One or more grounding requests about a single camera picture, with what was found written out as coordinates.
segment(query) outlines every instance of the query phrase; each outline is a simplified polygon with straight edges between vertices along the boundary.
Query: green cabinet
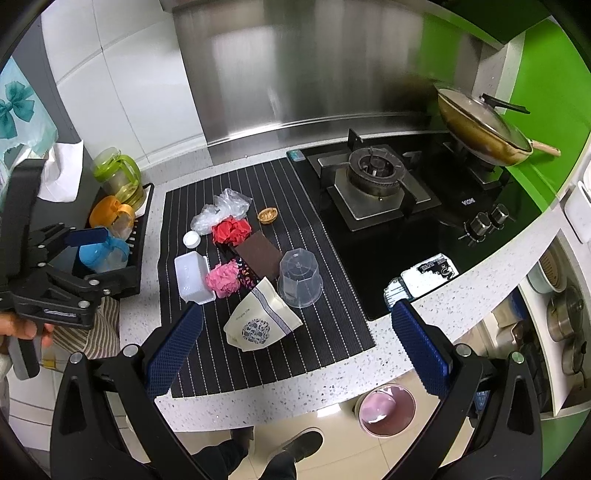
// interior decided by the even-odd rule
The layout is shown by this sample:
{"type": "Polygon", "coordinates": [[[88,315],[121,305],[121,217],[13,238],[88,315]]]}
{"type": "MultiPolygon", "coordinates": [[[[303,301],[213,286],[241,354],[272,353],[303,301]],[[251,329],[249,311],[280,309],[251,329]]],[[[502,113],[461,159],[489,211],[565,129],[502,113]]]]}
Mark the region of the green cabinet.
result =
{"type": "Polygon", "coordinates": [[[436,0],[505,44],[550,16],[539,0],[436,0]]]}

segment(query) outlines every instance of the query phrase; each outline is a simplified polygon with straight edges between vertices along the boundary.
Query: stainless steel backsplash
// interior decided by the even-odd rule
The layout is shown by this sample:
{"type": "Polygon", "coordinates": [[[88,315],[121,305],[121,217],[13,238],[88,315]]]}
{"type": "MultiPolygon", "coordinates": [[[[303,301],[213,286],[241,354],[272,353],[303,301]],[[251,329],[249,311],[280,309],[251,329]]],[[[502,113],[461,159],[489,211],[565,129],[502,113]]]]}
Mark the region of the stainless steel backsplash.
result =
{"type": "Polygon", "coordinates": [[[349,126],[426,129],[433,80],[471,92],[482,49],[386,0],[200,1],[173,13],[214,163],[344,137],[349,126]]]}

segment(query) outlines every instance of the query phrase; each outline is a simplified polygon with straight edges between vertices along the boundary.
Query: black striped placemat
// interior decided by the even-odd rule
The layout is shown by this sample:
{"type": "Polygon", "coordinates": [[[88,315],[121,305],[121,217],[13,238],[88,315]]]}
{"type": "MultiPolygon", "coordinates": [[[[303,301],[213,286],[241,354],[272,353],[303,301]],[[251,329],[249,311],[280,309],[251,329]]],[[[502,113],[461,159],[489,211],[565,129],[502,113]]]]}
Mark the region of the black striped placemat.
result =
{"type": "MultiPolygon", "coordinates": [[[[325,367],[375,346],[365,315],[349,279],[290,162],[286,158],[242,168],[172,190],[166,194],[158,280],[162,324],[176,320],[185,303],[178,295],[174,259],[187,253],[183,235],[191,219],[213,196],[230,187],[253,198],[248,222],[261,229],[281,252],[305,248],[312,252],[324,281],[324,293],[312,306],[295,309],[303,325],[269,348],[241,352],[228,345],[223,327],[240,301],[242,289],[226,299],[204,305],[205,325],[187,362],[172,386],[173,397],[194,397],[269,384],[325,367]],[[260,225],[256,214],[276,206],[278,219],[260,225]]],[[[202,238],[197,252],[210,267],[224,262],[212,242],[202,238]]]]}

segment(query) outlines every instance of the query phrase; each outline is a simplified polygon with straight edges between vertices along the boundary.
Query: green pitcher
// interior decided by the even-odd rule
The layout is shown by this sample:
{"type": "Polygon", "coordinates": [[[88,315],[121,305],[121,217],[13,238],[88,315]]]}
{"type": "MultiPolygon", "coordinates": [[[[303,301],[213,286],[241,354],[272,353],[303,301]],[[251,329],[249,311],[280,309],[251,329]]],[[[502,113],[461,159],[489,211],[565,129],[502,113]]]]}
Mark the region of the green pitcher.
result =
{"type": "Polygon", "coordinates": [[[133,158],[109,147],[95,158],[93,175],[108,195],[138,210],[145,202],[142,174],[133,158]]]}

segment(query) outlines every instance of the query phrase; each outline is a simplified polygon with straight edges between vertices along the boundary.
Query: person's foot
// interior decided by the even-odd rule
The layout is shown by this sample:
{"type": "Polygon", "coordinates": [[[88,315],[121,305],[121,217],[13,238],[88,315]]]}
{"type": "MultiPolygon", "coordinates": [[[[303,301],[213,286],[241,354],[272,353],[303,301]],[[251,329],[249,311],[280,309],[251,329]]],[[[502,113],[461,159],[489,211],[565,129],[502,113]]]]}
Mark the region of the person's foot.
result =
{"type": "Polygon", "coordinates": [[[276,453],[288,452],[293,455],[296,462],[301,462],[304,458],[308,458],[320,450],[323,442],[322,431],[316,427],[310,427],[283,444],[276,453]]]}
{"type": "Polygon", "coordinates": [[[230,438],[235,442],[238,442],[246,451],[248,451],[251,446],[251,440],[254,440],[255,438],[254,427],[232,429],[230,430],[230,438]]]}

